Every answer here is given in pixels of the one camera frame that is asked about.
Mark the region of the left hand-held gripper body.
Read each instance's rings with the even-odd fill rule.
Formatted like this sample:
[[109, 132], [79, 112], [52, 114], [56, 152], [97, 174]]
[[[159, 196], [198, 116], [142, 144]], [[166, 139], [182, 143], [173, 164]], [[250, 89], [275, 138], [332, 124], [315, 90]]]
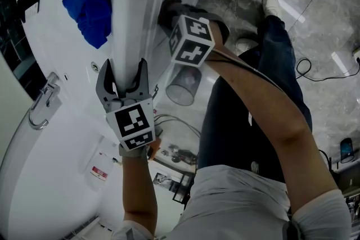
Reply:
[[155, 140], [153, 100], [150, 94], [128, 93], [118, 98], [115, 92], [103, 93], [106, 120], [121, 146], [133, 151]]

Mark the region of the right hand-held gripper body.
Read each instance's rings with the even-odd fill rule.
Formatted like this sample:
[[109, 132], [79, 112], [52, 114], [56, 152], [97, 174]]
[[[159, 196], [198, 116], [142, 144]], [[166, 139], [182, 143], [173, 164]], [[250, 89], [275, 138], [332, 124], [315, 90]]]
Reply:
[[169, 37], [171, 62], [187, 66], [201, 66], [215, 46], [210, 22], [219, 26], [223, 42], [230, 35], [228, 26], [222, 18], [187, 4], [173, 4], [173, 30]]

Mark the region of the brown cloth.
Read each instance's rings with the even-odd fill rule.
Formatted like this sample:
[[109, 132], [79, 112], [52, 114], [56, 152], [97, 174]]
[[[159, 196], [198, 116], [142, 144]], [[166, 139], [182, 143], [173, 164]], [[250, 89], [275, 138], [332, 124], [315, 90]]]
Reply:
[[173, 31], [173, 18], [179, 15], [176, 12], [176, 7], [181, 3], [182, 0], [164, 0], [161, 4], [157, 24], [162, 28], [167, 37]]

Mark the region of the person's left forearm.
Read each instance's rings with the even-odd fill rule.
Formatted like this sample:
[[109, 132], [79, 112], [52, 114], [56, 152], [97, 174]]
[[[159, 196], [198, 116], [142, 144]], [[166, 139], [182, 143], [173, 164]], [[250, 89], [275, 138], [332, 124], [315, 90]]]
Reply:
[[154, 235], [158, 206], [148, 162], [141, 157], [123, 157], [122, 164], [124, 220], [134, 221]]

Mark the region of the person's right forearm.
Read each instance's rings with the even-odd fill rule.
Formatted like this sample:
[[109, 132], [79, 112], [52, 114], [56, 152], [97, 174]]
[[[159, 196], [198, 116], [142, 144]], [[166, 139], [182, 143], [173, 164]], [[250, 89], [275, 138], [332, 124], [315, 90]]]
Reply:
[[337, 189], [312, 132], [298, 107], [275, 86], [228, 62], [235, 55], [223, 44], [219, 26], [210, 22], [215, 51], [206, 63], [241, 98], [274, 147], [281, 164], [292, 212]]

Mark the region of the blue cloth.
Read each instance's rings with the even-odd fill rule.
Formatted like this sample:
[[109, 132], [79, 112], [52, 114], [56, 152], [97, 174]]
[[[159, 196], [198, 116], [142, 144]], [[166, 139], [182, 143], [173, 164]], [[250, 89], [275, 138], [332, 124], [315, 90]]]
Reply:
[[62, 4], [92, 47], [99, 49], [107, 42], [111, 33], [111, 0], [62, 0]]

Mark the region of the white wristband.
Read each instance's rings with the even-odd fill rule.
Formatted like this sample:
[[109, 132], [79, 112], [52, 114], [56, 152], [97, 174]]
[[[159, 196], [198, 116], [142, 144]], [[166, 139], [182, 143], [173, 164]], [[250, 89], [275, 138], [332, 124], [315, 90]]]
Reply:
[[119, 145], [119, 155], [121, 157], [141, 158], [147, 160], [147, 146], [141, 146], [131, 151], [127, 151], [121, 144]]

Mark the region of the black mesh wastebasket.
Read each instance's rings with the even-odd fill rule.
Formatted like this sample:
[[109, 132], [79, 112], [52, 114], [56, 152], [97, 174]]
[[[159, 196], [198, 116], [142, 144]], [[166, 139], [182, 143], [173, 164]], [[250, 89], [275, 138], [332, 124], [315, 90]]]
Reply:
[[193, 66], [182, 66], [166, 87], [166, 95], [175, 104], [190, 106], [201, 82], [201, 71]]

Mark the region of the white ceramic sink basin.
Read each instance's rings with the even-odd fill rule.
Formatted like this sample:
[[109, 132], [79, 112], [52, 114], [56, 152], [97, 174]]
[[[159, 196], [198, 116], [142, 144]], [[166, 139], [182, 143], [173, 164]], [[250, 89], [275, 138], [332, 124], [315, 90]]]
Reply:
[[46, 78], [56, 73], [61, 90], [49, 108], [33, 114], [37, 123], [49, 121], [44, 129], [33, 130], [26, 113], [5, 153], [3, 169], [22, 169], [31, 161], [44, 163], [46, 157], [65, 154], [82, 164], [97, 141], [120, 144], [96, 94], [100, 70], [93, 71], [91, 62], [101, 69], [110, 60], [113, 89], [119, 98], [125, 98], [142, 58], [147, 0], [111, 0], [111, 4], [111, 33], [99, 49], [84, 39], [62, 0], [40, 0], [39, 12], [22, 24], [42, 73]]

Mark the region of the person's left shoe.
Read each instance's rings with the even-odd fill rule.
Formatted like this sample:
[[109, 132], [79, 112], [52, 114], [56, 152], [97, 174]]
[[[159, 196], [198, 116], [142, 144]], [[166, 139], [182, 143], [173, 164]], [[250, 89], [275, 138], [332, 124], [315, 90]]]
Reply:
[[252, 39], [239, 38], [236, 42], [237, 51], [242, 55], [255, 55], [258, 53], [258, 43]]

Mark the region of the person's shoe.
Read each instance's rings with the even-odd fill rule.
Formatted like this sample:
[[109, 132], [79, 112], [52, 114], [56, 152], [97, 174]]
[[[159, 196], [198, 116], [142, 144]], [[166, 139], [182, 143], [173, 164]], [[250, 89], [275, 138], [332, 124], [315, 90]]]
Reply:
[[281, 18], [281, 7], [278, 0], [262, 0], [262, 7], [265, 17], [276, 16]]
[[239, 38], [236, 42], [237, 51], [242, 55], [255, 55], [258, 53], [258, 43], [252, 39]]

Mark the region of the white bag with red label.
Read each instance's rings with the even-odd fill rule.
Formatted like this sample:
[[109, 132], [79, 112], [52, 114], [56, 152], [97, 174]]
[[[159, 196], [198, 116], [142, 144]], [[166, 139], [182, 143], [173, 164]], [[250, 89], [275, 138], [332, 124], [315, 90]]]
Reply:
[[112, 172], [113, 159], [102, 152], [97, 152], [85, 169], [85, 182], [95, 192], [100, 191]]

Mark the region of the chrome faucet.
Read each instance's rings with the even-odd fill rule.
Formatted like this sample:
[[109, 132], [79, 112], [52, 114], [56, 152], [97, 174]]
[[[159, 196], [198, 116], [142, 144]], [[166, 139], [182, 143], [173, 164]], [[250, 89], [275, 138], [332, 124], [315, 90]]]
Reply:
[[40, 90], [39, 96], [30, 107], [28, 111], [28, 123], [33, 130], [42, 130], [48, 125], [49, 121], [47, 119], [43, 119], [38, 123], [34, 121], [33, 114], [34, 112], [40, 113], [43, 107], [50, 107], [51, 103], [55, 100], [61, 90], [57, 83], [59, 80], [60, 78], [56, 73], [51, 72], [47, 77], [44, 87]]

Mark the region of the person's right leg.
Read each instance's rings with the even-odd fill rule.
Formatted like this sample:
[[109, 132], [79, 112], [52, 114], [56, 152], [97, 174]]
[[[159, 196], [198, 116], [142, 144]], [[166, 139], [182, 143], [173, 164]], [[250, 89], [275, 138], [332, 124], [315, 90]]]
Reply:
[[311, 113], [296, 79], [294, 49], [285, 23], [277, 16], [267, 16], [258, 28], [258, 40], [259, 44], [247, 51], [251, 63], [287, 94], [312, 128]]

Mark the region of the person's leg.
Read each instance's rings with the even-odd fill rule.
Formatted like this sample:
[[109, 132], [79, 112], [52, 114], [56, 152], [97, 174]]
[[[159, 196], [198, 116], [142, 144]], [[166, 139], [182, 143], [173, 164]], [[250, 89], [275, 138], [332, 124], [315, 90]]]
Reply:
[[[296, 88], [293, 48], [255, 47], [240, 59], [272, 79], [290, 97]], [[202, 125], [197, 165], [199, 168], [227, 165], [250, 170], [259, 164], [259, 174], [278, 182], [284, 175], [276, 151], [249, 110], [229, 83], [220, 76], [212, 89]]]
[[296, 79], [294, 49], [285, 23], [277, 16], [267, 16], [258, 28], [258, 40], [259, 44], [247, 51], [251, 63], [287, 94], [312, 128], [311, 113]]

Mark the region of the person's right shoe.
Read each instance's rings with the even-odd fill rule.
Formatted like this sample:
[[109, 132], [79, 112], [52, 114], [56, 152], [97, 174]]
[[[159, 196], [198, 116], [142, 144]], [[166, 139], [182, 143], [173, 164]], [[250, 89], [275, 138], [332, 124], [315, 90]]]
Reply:
[[278, 0], [262, 0], [262, 7], [265, 17], [276, 16], [281, 18], [281, 7]]

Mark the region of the person's left leg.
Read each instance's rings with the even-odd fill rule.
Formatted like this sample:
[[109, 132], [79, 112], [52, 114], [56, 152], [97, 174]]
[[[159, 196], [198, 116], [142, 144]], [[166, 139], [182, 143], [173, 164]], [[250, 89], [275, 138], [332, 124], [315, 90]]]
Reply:
[[[240, 59], [272, 79], [290, 97], [296, 88], [293, 48], [255, 47]], [[229, 83], [220, 76], [212, 89], [202, 125], [197, 165], [199, 168], [227, 165], [250, 170], [259, 164], [259, 174], [278, 182], [284, 175], [276, 151], [249, 110]]]

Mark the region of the black soap dispenser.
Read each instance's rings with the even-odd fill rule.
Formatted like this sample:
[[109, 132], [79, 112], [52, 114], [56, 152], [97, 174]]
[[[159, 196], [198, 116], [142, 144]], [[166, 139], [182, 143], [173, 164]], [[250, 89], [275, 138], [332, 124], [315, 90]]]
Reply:
[[40, 0], [18, 0], [17, 7], [22, 23], [39, 12]]

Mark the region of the person's white shirt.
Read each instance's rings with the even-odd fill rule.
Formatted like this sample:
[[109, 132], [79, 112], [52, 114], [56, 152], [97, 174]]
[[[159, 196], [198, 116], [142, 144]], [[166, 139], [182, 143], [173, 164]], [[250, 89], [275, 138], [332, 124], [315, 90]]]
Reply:
[[284, 183], [226, 165], [199, 169], [178, 224], [156, 240], [350, 240], [351, 217], [340, 190], [288, 216]]

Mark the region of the dark smartphone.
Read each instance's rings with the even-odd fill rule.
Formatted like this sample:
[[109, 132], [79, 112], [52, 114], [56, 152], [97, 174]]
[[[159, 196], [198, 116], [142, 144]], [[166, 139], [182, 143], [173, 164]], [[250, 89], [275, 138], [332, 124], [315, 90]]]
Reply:
[[351, 138], [345, 138], [340, 142], [340, 162], [342, 164], [354, 160], [354, 149]]

